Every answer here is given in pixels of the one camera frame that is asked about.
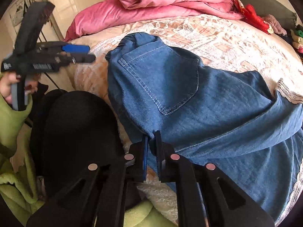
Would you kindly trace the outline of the left hand of person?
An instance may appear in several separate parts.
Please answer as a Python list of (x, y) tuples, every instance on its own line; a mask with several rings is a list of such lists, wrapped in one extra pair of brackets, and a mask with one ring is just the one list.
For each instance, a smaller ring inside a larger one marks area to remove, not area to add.
[[(38, 81), (41, 78), (41, 74), (33, 75), (32, 79), (28, 82), (25, 87), (25, 95), (33, 94), (37, 91)], [(15, 72), (5, 72), (1, 77), (1, 96), (8, 105), (12, 104), (12, 85), (17, 84), (20, 78)]]

